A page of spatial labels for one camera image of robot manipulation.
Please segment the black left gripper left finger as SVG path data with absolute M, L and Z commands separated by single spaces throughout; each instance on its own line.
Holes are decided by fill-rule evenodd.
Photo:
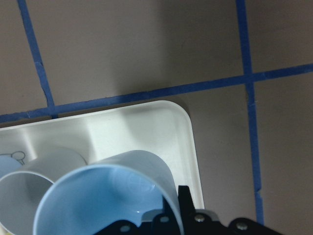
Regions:
M 96 235 L 175 235 L 176 218 L 167 202 L 162 198 L 160 212 L 149 211 L 152 218 L 143 220 L 138 227 L 128 220 L 118 220 L 101 229 Z

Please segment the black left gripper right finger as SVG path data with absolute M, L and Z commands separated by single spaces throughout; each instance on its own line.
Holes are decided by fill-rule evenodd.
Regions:
M 188 186 L 178 187 L 180 215 L 186 235 L 278 235 L 254 220 L 236 218 L 228 226 L 223 225 L 216 214 L 194 207 Z

